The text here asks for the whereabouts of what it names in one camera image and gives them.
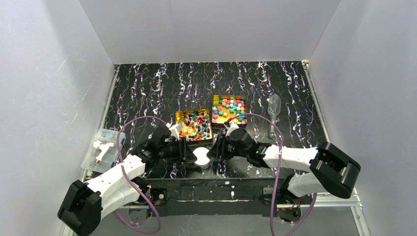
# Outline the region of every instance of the white disc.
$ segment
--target white disc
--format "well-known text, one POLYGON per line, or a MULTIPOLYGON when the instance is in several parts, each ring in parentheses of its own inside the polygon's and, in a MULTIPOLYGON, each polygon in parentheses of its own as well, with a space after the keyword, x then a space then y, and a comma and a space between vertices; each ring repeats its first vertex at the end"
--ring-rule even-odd
POLYGON ((197 160, 194 162, 197 166, 205 166, 210 163, 210 158, 207 157, 209 150, 205 147, 196 148, 193 153, 197 157, 197 160))

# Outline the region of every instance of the black marble table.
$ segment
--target black marble table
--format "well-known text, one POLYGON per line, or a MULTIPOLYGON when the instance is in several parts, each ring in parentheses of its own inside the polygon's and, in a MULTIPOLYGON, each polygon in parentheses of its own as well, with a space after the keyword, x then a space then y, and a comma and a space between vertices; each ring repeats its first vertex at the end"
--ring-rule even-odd
MULTIPOLYGON (((310 148, 326 141, 300 61, 121 65, 105 128, 120 128, 144 115, 173 123, 176 111, 210 108, 213 94, 245 95, 249 112, 270 118, 267 98, 274 93, 282 99, 277 126, 284 135, 284 146, 310 148)), ((125 148, 136 146, 158 125, 162 124, 147 119, 129 126, 125 131, 125 148)), ((268 139, 268 124, 259 118, 250 118, 246 130, 256 141, 280 140, 280 137, 268 139)), ((243 158, 220 162, 203 173, 183 164, 167 165, 161 160, 143 177, 272 178, 275 172, 276 168, 253 167, 243 158)), ((283 169, 280 177, 293 172, 283 169)))

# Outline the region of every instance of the wire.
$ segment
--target wire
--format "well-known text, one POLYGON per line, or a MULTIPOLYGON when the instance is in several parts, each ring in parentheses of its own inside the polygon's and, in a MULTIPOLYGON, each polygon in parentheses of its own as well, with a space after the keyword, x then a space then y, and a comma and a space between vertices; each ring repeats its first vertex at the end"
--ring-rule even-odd
MULTIPOLYGON (((118 150, 118 155, 119 155, 119 162, 123 163, 123 157, 122 157, 122 153, 121 153, 121 149, 120 149, 120 144, 119 144, 119 139, 120 139, 120 134, 124 131, 124 129, 126 128, 126 126, 130 125, 131 123, 140 120, 140 119, 144 119, 144 118, 153 118, 153 119, 157 119, 160 122, 167 124, 165 121, 163 121, 161 118, 158 117, 154 117, 154 116, 143 116, 143 117, 137 117, 134 118, 133 120, 128 121, 118 132, 118 135, 116 137, 116 147, 118 150)), ((132 224, 128 223, 125 219, 123 219, 123 217, 120 215, 120 213, 116 210, 115 211, 115 216, 117 217, 118 220, 120 220, 122 223, 124 223, 125 225, 127 225, 129 228, 133 229, 134 231, 143 233, 143 234, 154 234, 156 232, 158 232, 161 229, 161 217, 159 216, 158 211, 156 210, 155 206, 149 201, 149 199, 145 196, 145 194, 135 185, 135 183, 133 183, 129 176, 126 174, 126 171, 124 170, 124 166, 123 164, 120 165, 121 166, 121 172, 123 173, 123 176, 125 177, 126 181, 136 190, 138 191, 138 193, 142 196, 142 198, 148 203, 150 209, 152 209, 152 212, 155 213, 156 218, 158 219, 158 228, 154 231, 146 231, 146 230, 141 230, 138 229, 136 227, 134 227, 132 224)))
MULTIPOLYGON (((232 119, 236 119, 241 116, 255 116, 255 117, 262 118, 268 121, 275 128, 275 130, 278 131, 279 135, 281 136, 281 141, 279 142, 278 165, 276 167, 276 176, 275 176, 274 188, 272 191, 271 211, 269 215, 269 226, 271 228, 271 234, 272 236, 275 236, 275 232, 273 229, 273 214, 274 214, 274 207, 275 207, 276 190, 278 188, 279 169, 281 168, 281 162, 282 162, 282 147, 284 146, 284 135, 282 135, 281 130, 279 130, 278 127, 276 127, 276 125, 272 123, 272 121, 258 114, 245 113, 245 114, 237 115, 233 117, 232 119)), ((317 194, 313 194, 313 199, 307 211, 305 212, 304 216, 301 217, 301 219, 297 222, 297 224, 285 236, 290 236, 291 234, 293 234, 293 232, 300 226, 300 224, 308 217, 310 212, 313 210, 314 204, 316 203, 316 198, 317 198, 317 194)))

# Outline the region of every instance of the white plastic tool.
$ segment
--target white plastic tool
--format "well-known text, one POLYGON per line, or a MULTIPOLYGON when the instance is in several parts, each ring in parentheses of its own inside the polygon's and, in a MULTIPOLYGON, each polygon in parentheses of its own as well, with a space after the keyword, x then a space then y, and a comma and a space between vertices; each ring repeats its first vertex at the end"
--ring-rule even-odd
POLYGON ((101 151, 100 154, 95 158, 95 162, 99 163, 101 160, 103 160, 103 156, 107 153, 107 151, 115 147, 115 143, 103 144, 99 140, 96 140, 94 143, 92 143, 92 147, 101 151))

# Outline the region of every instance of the gray floor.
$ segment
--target gray floor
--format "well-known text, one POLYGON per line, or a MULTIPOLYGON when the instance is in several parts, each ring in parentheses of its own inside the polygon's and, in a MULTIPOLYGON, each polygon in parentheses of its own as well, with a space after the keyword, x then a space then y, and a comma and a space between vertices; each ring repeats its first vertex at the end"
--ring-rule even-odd
MULTIPOLYGON (((127 217, 127 210, 121 213, 127 217)), ((131 220, 140 222, 143 214, 131 213, 131 220)), ((155 229, 156 219, 142 228, 155 229)), ((275 234, 285 235, 291 225, 276 222, 275 234)), ((120 223, 113 214, 105 217, 92 236, 138 236, 137 233, 120 223)), ((184 215, 162 218, 161 230, 155 236, 269 236, 269 218, 258 215, 184 215)), ((293 236, 358 236, 357 227, 350 207, 315 207, 293 236)))

